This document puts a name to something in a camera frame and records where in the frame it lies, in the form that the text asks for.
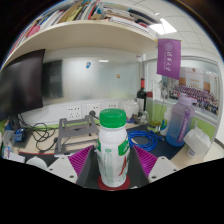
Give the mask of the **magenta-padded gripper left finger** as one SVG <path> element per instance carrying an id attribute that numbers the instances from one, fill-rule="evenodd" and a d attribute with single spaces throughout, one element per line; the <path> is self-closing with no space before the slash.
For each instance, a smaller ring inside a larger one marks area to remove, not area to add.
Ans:
<path id="1" fill-rule="evenodd" d="M 47 168 L 47 171 L 84 187 L 91 165 L 89 155 L 92 153 L 94 153 L 93 145 L 71 156 L 61 156 Z"/>

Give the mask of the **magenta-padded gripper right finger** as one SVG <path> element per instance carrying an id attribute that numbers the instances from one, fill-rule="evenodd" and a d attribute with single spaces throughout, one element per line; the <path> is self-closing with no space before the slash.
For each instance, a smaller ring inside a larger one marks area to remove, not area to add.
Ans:
<path id="1" fill-rule="evenodd" d="M 131 188 L 140 188 L 175 173 L 178 168 L 165 156 L 134 146 L 130 152 L 129 178 Z"/>

